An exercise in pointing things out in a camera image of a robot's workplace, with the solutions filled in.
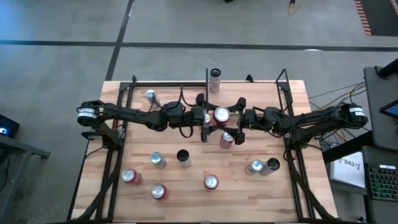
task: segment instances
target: soda can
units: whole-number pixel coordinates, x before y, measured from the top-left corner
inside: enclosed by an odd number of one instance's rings
[[[221,135],[220,146],[223,149],[229,149],[233,143],[234,143],[234,137],[232,137],[230,134],[224,131],[223,134]]]
[[[210,83],[209,83],[209,92],[210,93],[218,93],[220,90],[220,81],[221,81],[221,71],[217,68],[211,69],[210,71]]]
[[[156,200],[165,200],[169,197],[169,191],[163,184],[153,185],[150,194]]]
[[[229,121],[229,109],[217,107],[217,109],[214,110],[213,119],[217,125],[226,125]]]
[[[216,175],[209,174],[205,177],[205,187],[207,190],[214,190],[218,186],[218,178]]]
[[[181,149],[177,153],[177,159],[180,165],[184,168],[191,166],[191,161],[189,159],[189,152],[185,149]]]
[[[248,175],[254,175],[255,173],[258,173],[260,170],[262,170],[262,168],[262,162],[259,159],[255,159],[246,166],[246,173]]]
[[[152,155],[150,155],[150,161],[156,166],[156,168],[162,169],[166,167],[166,160],[158,152],[154,152]]]
[[[259,174],[263,176],[267,176],[274,171],[277,171],[280,167],[280,162],[275,158],[270,158],[267,162],[264,163],[264,167],[260,170]]]
[[[154,90],[147,91],[147,98],[148,98],[149,103],[152,105],[152,109],[160,108],[160,101],[159,101],[158,97],[156,96]]]
[[[125,169],[122,172],[122,180],[125,183],[139,185],[142,182],[142,177],[135,169]]]

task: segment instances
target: gray floor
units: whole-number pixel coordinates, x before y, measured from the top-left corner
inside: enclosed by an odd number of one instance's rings
[[[127,0],[1,1],[0,39],[114,42],[126,6]],[[289,1],[271,0],[137,0],[124,41],[366,47],[398,43],[394,37],[365,35],[353,0],[304,1],[294,16],[287,15],[288,6]],[[0,113],[21,124],[19,140],[52,151],[48,161],[35,158],[30,163],[10,221],[62,222],[86,146],[75,108],[99,97],[113,47],[0,45],[0,52]],[[395,52],[123,47],[113,80],[130,80],[133,74],[139,80],[202,80],[206,67],[220,68],[228,80],[242,80],[249,73],[258,80],[274,80],[287,68],[291,79],[305,80],[313,96],[361,82],[364,67],[385,65],[396,57]],[[342,93],[312,101],[324,105]],[[368,110],[366,95],[354,100]],[[339,217],[355,220],[364,215],[358,195],[339,190],[333,195]]]

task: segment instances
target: silver can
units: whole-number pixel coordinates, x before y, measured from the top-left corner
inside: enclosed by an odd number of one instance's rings
[[[186,168],[191,166],[191,160],[189,158],[189,152],[187,150],[179,150],[177,153],[177,159],[182,167]]]
[[[169,191],[163,184],[156,184],[150,189],[150,194],[156,200],[164,200],[169,196]]]
[[[233,143],[234,143],[234,137],[232,137],[232,135],[224,131],[223,134],[221,135],[220,146],[223,149],[229,149]]]
[[[253,160],[249,165],[246,166],[246,173],[248,175],[254,175],[262,170],[263,165],[259,159]]]
[[[217,107],[213,113],[213,119],[216,121],[217,125],[226,125],[229,121],[229,109],[225,107]]]
[[[159,109],[160,108],[160,101],[155,94],[154,90],[148,90],[147,91],[147,99],[148,102],[152,105],[152,109]]]
[[[166,160],[158,152],[154,152],[152,155],[150,155],[150,161],[156,166],[156,168],[163,169],[166,167]]]
[[[220,81],[221,81],[221,71],[214,68],[210,71],[210,83],[209,91],[210,93],[218,93],[220,91]]]
[[[263,176],[267,176],[274,171],[277,171],[280,167],[280,162],[275,158],[270,158],[267,162],[264,163],[264,167],[260,170],[259,174]]]
[[[214,190],[218,186],[218,178],[216,175],[209,174],[205,177],[205,187],[207,190]]]

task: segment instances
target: sticker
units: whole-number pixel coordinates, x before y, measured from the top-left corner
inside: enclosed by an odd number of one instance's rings
[[[396,169],[395,166],[388,166],[388,165],[380,165],[380,168],[384,168],[384,169]]]
[[[349,112],[357,112],[357,111],[363,112],[362,108],[350,108],[349,109]]]
[[[91,118],[97,118],[97,116],[95,115],[95,114],[93,114],[93,113],[86,113],[86,112],[82,112],[82,113],[79,113],[79,116],[78,117],[81,117],[81,116],[87,116],[87,117],[91,117]]]

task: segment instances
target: wooden table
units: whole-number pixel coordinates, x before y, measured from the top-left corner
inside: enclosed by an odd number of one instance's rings
[[[116,103],[120,82],[104,82],[100,99]],[[294,99],[294,113],[310,112],[307,92],[301,80],[290,81]],[[179,89],[175,87],[134,88],[132,108],[148,110],[146,90],[154,89],[161,103],[178,99]],[[184,88],[188,103],[194,103],[204,88]],[[256,83],[223,82],[218,94],[209,94],[209,102],[221,106],[235,104],[239,97],[247,99],[247,107],[275,106],[279,108],[277,88],[274,81]],[[114,211],[114,222],[272,222],[296,221],[292,186],[287,163],[282,158],[284,143],[261,131],[244,130],[246,141],[231,149],[219,146],[221,131],[212,133],[207,143],[200,141],[199,127],[194,128],[191,138],[183,138],[177,129],[168,128],[157,133],[140,124],[129,123],[126,131],[122,170],[137,169],[144,182],[139,186],[125,184],[119,180],[118,196]],[[101,146],[101,141],[92,141],[88,152]],[[179,166],[176,153],[187,149],[192,166]],[[165,169],[156,169],[149,160],[154,151],[162,153],[167,161]],[[310,188],[320,203],[337,216],[333,196],[318,149],[303,150]],[[266,161],[275,157],[281,167],[267,177],[248,176],[244,168],[253,159]],[[98,193],[103,175],[106,150],[98,151],[85,161],[76,196],[72,218],[78,217]],[[207,192],[203,186],[204,176],[215,174],[220,180],[214,192]],[[170,190],[167,200],[158,202],[150,196],[150,188],[162,183]],[[105,198],[104,213],[108,211],[110,190]],[[303,192],[300,198],[304,216],[307,207]]]

